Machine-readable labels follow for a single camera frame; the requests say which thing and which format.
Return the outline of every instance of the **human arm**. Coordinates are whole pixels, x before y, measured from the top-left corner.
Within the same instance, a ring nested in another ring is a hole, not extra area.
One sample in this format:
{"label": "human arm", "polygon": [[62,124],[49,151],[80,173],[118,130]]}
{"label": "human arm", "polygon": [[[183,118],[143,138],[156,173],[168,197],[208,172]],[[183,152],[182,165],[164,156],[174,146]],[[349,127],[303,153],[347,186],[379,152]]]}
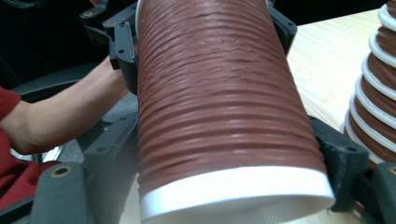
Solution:
{"label": "human arm", "polygon": [[21,154],[47,151],[86,132],[127,93],[120,70],[108,57],[80,82],[50,97],[19,102],[0,126]]}

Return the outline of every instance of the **red sleeve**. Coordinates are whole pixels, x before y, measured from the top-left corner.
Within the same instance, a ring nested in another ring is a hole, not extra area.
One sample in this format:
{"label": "red sleeve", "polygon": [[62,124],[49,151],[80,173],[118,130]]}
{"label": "red sleeve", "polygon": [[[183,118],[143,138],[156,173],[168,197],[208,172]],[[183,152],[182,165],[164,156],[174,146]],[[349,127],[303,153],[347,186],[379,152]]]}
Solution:
{"label": "red sleeve", "polygon": [[[18,104],[21,97],[13,91],[0,87],[0,120]],[[39,176],[47,168],[59,162],[38,164],[22,161],[10,153],[6,131],[0,128],[0,209],[35,194]]]}

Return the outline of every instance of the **red shirt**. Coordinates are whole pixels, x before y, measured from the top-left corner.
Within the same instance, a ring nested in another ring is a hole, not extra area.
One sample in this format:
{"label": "red shirt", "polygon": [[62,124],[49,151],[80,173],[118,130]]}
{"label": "red shirt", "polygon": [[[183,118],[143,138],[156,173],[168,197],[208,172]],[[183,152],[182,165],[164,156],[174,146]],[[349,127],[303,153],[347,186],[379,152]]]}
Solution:
{"label": "red shirt", "polygon": [[[21,100],[13,91],[0,87],[0,120]],[[6,131],[0,128],[0,209],[35,194],[37,180],[42,172],[57,161],[38,164],[22,161],[11,155]]]}

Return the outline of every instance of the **brown corrugated tube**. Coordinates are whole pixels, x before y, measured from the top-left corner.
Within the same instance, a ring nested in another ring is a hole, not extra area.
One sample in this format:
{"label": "brown corrugated tube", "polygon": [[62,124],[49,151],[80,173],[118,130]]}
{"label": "brown corrugated tube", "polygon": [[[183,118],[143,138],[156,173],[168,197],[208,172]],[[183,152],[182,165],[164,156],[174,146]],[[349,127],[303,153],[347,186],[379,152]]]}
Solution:
{"label": "brown corrugated tube", "polygon": [[138,22],[141,197],[236,167],[325,172],[265,1],[145,0]]}

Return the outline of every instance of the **wooden table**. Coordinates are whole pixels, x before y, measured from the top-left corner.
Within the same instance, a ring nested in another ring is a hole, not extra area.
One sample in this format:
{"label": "wooden table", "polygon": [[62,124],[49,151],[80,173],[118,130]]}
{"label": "wooden table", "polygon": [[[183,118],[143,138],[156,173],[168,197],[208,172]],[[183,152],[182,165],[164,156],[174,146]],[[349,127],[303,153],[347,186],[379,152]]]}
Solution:
{"label": "wooden table", "polygon": [[[300,26],[288,61],[307,114],[339,130],[350,95],[361,75],[361,62],[370,52],[368,39],[380,26],[377,10]],[[140,223],[134,183],[121,224]],[[183,224],[162,220],[161,224]],[[289,224],[358,224],[353,214],[323,211]]]}

